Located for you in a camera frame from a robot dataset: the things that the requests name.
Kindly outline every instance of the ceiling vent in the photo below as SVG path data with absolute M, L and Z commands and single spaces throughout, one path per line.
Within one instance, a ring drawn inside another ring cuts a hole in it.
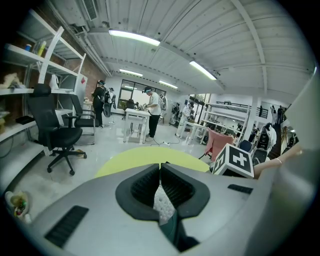
M 88 14 L 89 16 L 89 20 L 93 21 L 94 19 L 96 19 L 98 16 L 95 0 L 82 0 L 82 2 L 84 4 L 86 14 Z

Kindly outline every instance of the bottle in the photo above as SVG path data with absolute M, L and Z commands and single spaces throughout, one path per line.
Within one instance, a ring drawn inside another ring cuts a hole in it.
M 38 50 L 38 56 L 41 57 L 41 55 L 42 55 L 42 53 L 44 52 L 44 49 L 45 49 L 45 47 L 46 47 L 46 44 L 47 44 L 46 41 L 43 41 L 43 42 L 42 42 L 41 47 L 40 47 L 40 49 Z

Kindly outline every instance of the white floor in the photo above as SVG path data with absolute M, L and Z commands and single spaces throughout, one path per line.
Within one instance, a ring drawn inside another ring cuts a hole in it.
M 105 128 L 97 128 L 94 145 L 75 146 L 86 152 L 87 159 L 78 156 L 70 156 L 69 160 L 75 171 L 74 176 L 69 174 L 69 166 L 65 159 L 62 159 L 53 166 L 52 172 L 47 172 L 48 164 L 54 159 L 53 156 L 38 155 L 12 182 L 10 189 L 14 192 L 20 190 L 26 192 L 30 200 L 29 213 L 31 220 L 43 211 L 47 206 L 75 189 L 82 183 L 92 179 L 98 170 L 112 157 L 135 147 L 150 147 L 154 142 L 142 143 L 141 136 L 138 136 L 138 125 L 135 132 L 128 132 L 129 138 L 123 142 L 125 120 L 122 116 L 113 115 L 115 124 Z M 105 118 L 104 124 L 112 121 L 113 118 Z M 177 143 L 179 139 L 175 137 L 177 128 L 168 124 L 158 124 L 154 139 L 158 143 Z M 199 139 L 195 139 L 191 145 L 187 144 L 186 137 L 189 132 L 185 132 L 179 144 L 171 144 L 170 148 L 186 152 L 196 158 L 204 154 L 205 146 L 200 145 Z M 202 161 L 210 164 L 210 159 L 205 156 Z

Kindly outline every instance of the storage shelf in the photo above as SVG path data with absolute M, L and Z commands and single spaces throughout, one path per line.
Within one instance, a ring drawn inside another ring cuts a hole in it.
M 4 46 L 4 54 L 3 54 L 3 59 L 2 61 L 12 63 L 12 64 L 19 64 L 19 65 L 24 65 L 27 66 L 29 64 L 33 64 L 36 62 L 41 62 L 43 63 L 45 61 L 44 58 L 30 52 L 27 50 L 24 50 L 22 48 L 16 47 L 11 44 L 6 44 Z M 48 67 L 47 71 L 53 74 L 58 74 L 60 76 L 64 75 L 73 75 L 73 76 L 78 76 L 77 73 L 60 66 L 52 61 L 48 62 Z
M 63 116 L 66 114 L 70 114 L 72 112 L 73 112 L 72 109 L 62 109 L 61 108 L 61 109 L 55 110 L 55 113 L 57 116 Z M 5 123 L 4 124 L 5 131 L 4 131 L 4 133 L 0 134 L 0 142 L 4 141 L 5 139 L 25 130 L 27 128 L 33 127 L 35 125 L 37 125 L 36 121 L 28 122 L 26 124 L 20 124 L 20 123 L 16 123 L 16 122 Z
M 32 94 L 34 89 L 0 89 L 0 95 L 13 95 L 13 94 Z M 75 94 L 73 91 L 65 91 L 65 90 L 51 90 L 52 94 Z
M 34 159 L 44 147 L 27 141 L 14 147 L 8 156 L 0 159 L 0 195 L 2 195 L 18 173 Z
M 36 62 L 44 62 L 44 60 L 44 58 L 17 46 L 11 44 L 6 44 L 4 46 L 2 57 L 3 62 L 17 63 L 19 65 L 27 66 Z
M 219 116 L 219 117 L 224 117 L 224 118 L 229 118 L 229 119 L 235 119 L 235 120 L 238 120 L 238 121 L 241 121 L 241 122 L 244 122 L 244 121 L 245 121 L 244 119 L 241 119 L 241 118 L 238 118 L 238 117 L 235 117 L 235 116 L 226 115 L 226 114 L 218 114 L 218 113 L 209 112 L 209 111 L 206 111 L 206 113 L 209 114 L 209 115 L 215 115 L 215 116 Z
M 224 104 L 217 104 L 217 103 L 210 103 L 209 106 L 213 108 L 225 109 L 225 110 L 233 110 L 238 112 L 247 113 L 248 108 L 243 106 L 232 106 L 232 105 L 224 105 Z
M 26 35 L 35 43 L 46 40 L 47 46 L 50 45 L 53 36 L 57 33 L 43 18 L 34 10 L 30 10 L 22 26 L 19 28 L 20 35 Z M 63 59 L 84 59 L 69 43 L 62 37 L 54 48 L 54 53 Z
M 4 133 L 0 134 L 0 142 L 4 141 L 5 139 L 11 137 L 12 135 L 15 135 L 27 128 L 30 128 L 32 126 L 36 125 L 36 121 L 28 122 L 26 124 L 20 124 L 20 123 L 5 123 L 5 131 Z
M 230 128 L 230 127 L 226 127 L 226 126 L 224 126 L 223 124 L 219 124 L 219 123 L 216 123 L 216 122 L 211 122 L 211 121 L 204 120 L 204 119 L 202 119 L 200 122 L 210 123 L 210 124 L 213 124 L 213 125 L 216 125 L 216 126 L 220 126 L 220 127 L 227 128 L 227 129 L 229 129 L 229 130 L 235 131 L 236 133 L 242 134 L 242 131 L 239 131 L 239 130 L 237 130 L 237 129 L 232 129 L 232 128 Z

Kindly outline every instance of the man in white t-shirt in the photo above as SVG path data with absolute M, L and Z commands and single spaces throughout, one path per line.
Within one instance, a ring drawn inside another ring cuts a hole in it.
M 146 95 L 150 97 L 147 107 L 149 108 L 151 116 L 149 118 L 149 134 L 147 134 L 146 137 L 153 138 L 156 134 L 157 125 L 161 114 L 160 98 L 156 92 L 152 91 L 151 87 L 144 88 L 142 93 L 146 93 Z

